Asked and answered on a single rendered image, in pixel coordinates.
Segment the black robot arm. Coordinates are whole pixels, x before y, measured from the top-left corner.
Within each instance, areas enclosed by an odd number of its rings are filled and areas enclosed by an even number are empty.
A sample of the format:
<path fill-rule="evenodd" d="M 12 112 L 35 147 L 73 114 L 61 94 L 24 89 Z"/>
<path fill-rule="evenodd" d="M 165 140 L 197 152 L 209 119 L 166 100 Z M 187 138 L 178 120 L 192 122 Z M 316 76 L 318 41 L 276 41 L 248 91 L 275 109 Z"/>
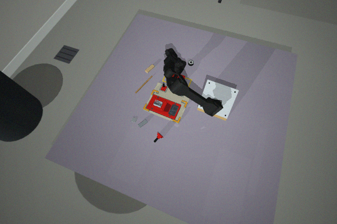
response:
<path fill-rule="evenodd" d="M 223 109 L 221 100 L 212 99 L 210 97 L 207 99 L 204 98 L 189 88 L 183 76 L 175 72 L 174 69 L 180 69 L 181 66 L 183 66 L 183 63 L 182 60 L 177 57 L 176 52 L 172 48 L 167 49 L 165 54 L 167 57 L 164 59 L 165 65 L 163 67 L 163 71 L 166 78 L 166 84 L 172 93 L 178 96 L 186 96 L 187 98 L 202 106 L 205 113 L 212 117 L 221 109 Z M 174 74 L 177 74 L 179 78 L 171 84 L 170 78 Z"/>

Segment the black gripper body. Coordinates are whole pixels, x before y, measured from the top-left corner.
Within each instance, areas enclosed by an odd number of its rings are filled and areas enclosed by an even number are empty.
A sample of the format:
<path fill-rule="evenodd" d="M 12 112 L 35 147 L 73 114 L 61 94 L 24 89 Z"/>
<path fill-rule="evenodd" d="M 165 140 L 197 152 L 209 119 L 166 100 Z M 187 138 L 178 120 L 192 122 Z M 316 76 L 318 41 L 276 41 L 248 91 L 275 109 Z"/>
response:
<path fill-rule="evenodd" d="M 185 66 L 186 66 L 186 62 L 182 60 L 182 63 L 183 63 L 183 66 L 185 67 Z M 182 72 L 182 70 L 183 70 L 183 69 L 182 69 L 183 66 L 181 66 L 180 69 L 174 69 L 175 72 L 178 73 L 178 74 L 181 74 L 181 72 Z M 177 75 L 177 74 L 174 74 L 174 77 L 171 77 L 171 78 L 170 78 L 170 79 L 171 79 L 171 84 L 172 84 L 174 81 L 177 80 L 177 77 L 178 77 L 178 75 Z"/>

